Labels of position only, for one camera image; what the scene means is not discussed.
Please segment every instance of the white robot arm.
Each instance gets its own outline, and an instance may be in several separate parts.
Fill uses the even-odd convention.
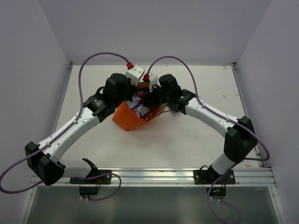
[[[112,74],[106,81],[103,93],[100,93],[102,89],[100,88],[84,102],[79,118],[77,113],[59,130],[37,145],[30,142],[25,146],[26,155],[45,147],[43,151],[27,159],[28,166],[45,185],[52,185],[62,177],[87,177],[92,171],[93,175],[96,175],[96,170],[92,170],[95,168],[94,164],[87,159],[81,161],[60,159],[83,134],[113,114],[123,101],[132,98],[143,75],[144,69],[138,65],[127,70],[125,75]]]
[[[147,93],[144,105],[157,108],[161,103],[168,103],[175,111],[201,120],[225,138],[224,152],[207,171],[201,171],[204,174],[200,174],[200,176],[204,178],[205,184],[212,183],[237,163],[240,163],[257,145],[257,140],[250,133],[229,122],[231,120],[239,123],[254,132],[249,118],[244,116],[238,119],[209,106],[205,102],[199,103],[196,95],[188,90],[182,90],[171,74],[161,76],[159,83],[160,86]],[[226,119],[220,118],[210,111],[216,112]]]

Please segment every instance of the gray wall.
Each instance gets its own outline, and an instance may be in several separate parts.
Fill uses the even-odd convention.
[[[237,63],[245,103],[270,164],[288,223],[298,223],[299,2],[273,0]]]
[[[82,62],[98,51],[149,64],[236,62],[271,0],[39,0],[62,49]],[[111,56],[91,63],[122,63]]]
[[[68,61],[36,0],[0,1],[0,172],[25,156],[29,141],[53,130]],[[25,163],[7,174],[2,186],[29,185]],[[0,193],[0,223],[17,223],[26,193]]]

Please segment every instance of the purple cable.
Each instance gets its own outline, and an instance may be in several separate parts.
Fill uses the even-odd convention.
[[[83,94],[82,94],[82,86],[81,86],[81,76],[82,76],[82,70],[83,70],[83,67],[85,66],[85,64],[93,57],[95,56],[98,56],[98,55],[114,55],[114,56],[118,56],[118,57],[121,57],[122,59],[124,59],[127,63],[129,63],[130,61],[125,58],[124,56],[122,55],[119,55],[119,54],[116,54],[116,53],[112,53],[112,52],[100,52],[100,53],[96,53],[94,55],[91,55],[89,56],[81,65],[80,67],[80,70],[79,70],[79,80],[78,80],[78,84],[79,84],[79,94],[80,94],[80,110],[79,110],[79,113],[78,113],[78,116],[75,118],[75,120],[78,120],[80,118],[80,115],[82,114],[82,110],[83,110]],[[67,132],[72,126],[74,125],[74,123],[72,122],[71,124],[69,124],[61,133],[59,133],[55,138],[53,138],[51,141],[50,141],[50,144],[53,144],[53,142],[55,142],[57,139],[59,139],[65,132]],[[40,153],[41,151],[43,151],[44,149],[46,149],[48,146],[45,145],[44,147],[40,148],[39,150],[37,150],[36,152],[18,160],[17,162],[13,163],[12,165],[10,165],[9,167],[7,167],[0,175],[0,191],[3,192],[3,193],[6,193],[6,194],[17,194],[17,193],[21,193],[21,192],[24,192],[24,191],[27,191],[27,190],[30,190],[34,187],[36,187],[37,185],[39,185],[40,183],[42,183],[42,181],[39,181],[37,183],[35,183],[34,185],[30,186],[30,187],[27,187],[27,188],[24,188],[24,189],[21,189],[21,190],[5,190],[2,188],[1,186],[1,182],[2,182],[2,179],[3,177],[5,176],[5,174],[11,170],[13,167],[15,167],[16,165],[20,164],[21,162],[24,162],[26,161],[27,159],[35,156],[36,154]]]
[[[196,99],[197,99],[197,101],[199,102],[199,104],[200,104],[202,107],[206,108],[206,109],[207,109],[209,112],[211,112],[212,114],[214,114],[214,115],[216,115],[216,116],[218,116],[218,117],[220,117],[220,118],[222,118],[222,119],[225,119],[225,120],[227,119],[226,117],[222,116],[221,114],[219,114],[219,113],[213,111],[212,109],[210,109],[209,107],[203,105],[203,103],[202,103],[202,101],[201,101],[201,99],[200,99],[200,96],[199,96],[199,94],[198,94],[198,90],[197,90],[197,86],[196,86],[196,82],[195,82],[194,75],[192,74],[192,72],[191,72],[190,68],[188,67],[188,65],[187,65],[184,61],[182,61],[181,59],[179,59],[178,57],[175,57],[175,56],[163,56],[163,57],[158,58],[157,60],[155,60],[155,61],[150,65],[147,74],[149,74],[151,68],[154,66],[155,63],[157,63],[158,61],[160,61],[161,59],[164,59],[164,58],[173,58],[173,59],[176,59],[176,60],[180,61],[180,62],[187,68],[187,70],[188,70],[188,72],[189,72],[189,74],[190,74],[190,76],[191,76],[191,78],[192,78],[192,81],[193,81],[193,84],[194,84],[194,88],[195,88]],[[266,154],[267,154],[267,157],[264,158],[264,159],[263,159],[263,158],[261,158],[261,159],[258,159],[258,158],[245,158],[245,160],[266,161],[266,160],[268,160],[268,159],[270,158],[270,154],[269,154],[269,151],[268,151],[266,145],[262,142],[262,140],[261,140],[255,133],[253,133],[253,132],[252,132],[251,130],[249,130],[247,127],[241,125],[241,124],[238,123],[238,122],[235,122],[235,121],[233,121],[233,120],[231,120],[231,119],[228,119],[228,121],[231,122],[231,123],[233,123],[233,124],[235,124],[235,125],[237,125],[237,126],[239,126],[239,127],[241,127],[241,128],[243,128],[245,131],[247,131],[248,133],[250,133],[250,134],[251,134],[251,135],[252,135],[252,136],[253,136],[253,137],[254,137],[254,138],[261,144],[261,146],[264,148],[264,150],[265,150],[265,152],[266,152]],[[221,180],[221,179],[228,173],[228,171],[226,171],[226,172],[225,172],[223,175],[221,175],[216,181],[214,181],[214,183],[212,183],[212,185],[211,185],[210,188],[209,188],[209,192],[210,192],[210,190],[212,189],[212,187],[213,187],[219,180]],[[210,195],[210,193],[207,194],[207,199],[208,199],[207,202],[208,202],[208,205],[209,205],[209,208],[210,208],[211,212],[214,214],[214,216],[215,216],[220,222],[225,223],[225,224],[228,224],[227,222],[223,221],[220,217],[218,217],[217,214],[216,214],[216,212],[213,210],[213,208],[212,208],[212,206],[211,206],[210,196],[209,196],[209,195]],[[221,201],[221,202],[224,203],[224,204],[227,204],[227,205],[229,205],[229,206],[231,206],[231,207],[233,207],[233,208],[239,213],[239,218],[238,218],[238,221],[236,222],[236,224],[238,224],[238,223],[241,221],[241,212],[240,212],[240,211],[239,211],[233,204],[231,204],[231,203],[229,203],[229,202],[226,202],[226,201]]]
[[[88,201],[93,201],[93,202],[102,201],[102,200],[105,200],[105,199],[110,198],[111,196],[115,195],[121,188],[121,177],[114,173],[101,174],[101,175],[93,176],[93,177],[76,177],[80,180],[93,180],[93,179],[98,179],[98,178],[106,176],[106,175],[116,176],[120,180],[120,184],[118,185],[117,189],[108,196],[97,198],[97,199],[89,198]]]
[[[214,215],[220,222],[222,222],[222,223],[224,223],[224,224],[231,224],[231,223],[228,223],[228,222],[223,221],[223,220],[216,214],[216,212],[212,209],[211,199],[210,199],[210,192],[211,192],[213,186],[214,186],[218,181],[220,181],[222,178],[224,178],[224,177],[229,173],[229,171],[230,171],[230,169],[227,170],[227,171],[226,171],[224,174],[222,174],[220,177],[218,177],[218,179],[215,180],[215,181],[211,184],[211,186],[210,186],[210,188],[209,188],[209,190],[208,190],[208,194],[207,194],[207,203],[208,203],[208,205],[209,205],[209,208],[210,208],[211,212],[213,213],[213,215]],[[226,201],[223,201],[223,200],[220,200],[219,202],[222,202],[222,203],[224,203],[224,204],[227,204],[227,205],[233,207],[233,208],[238,212],[238,214],[239,214],[238,220],[237,220],[235,223],[233,223],[233,224],[238,224],[238,223],[240,223],[240,221],[241,221],[241,212],[240,212],[240,210],[238,210],[237,207],[235,207],[233,204],[231,204],[231,203],[229,203],[229,202],[226,202]]]

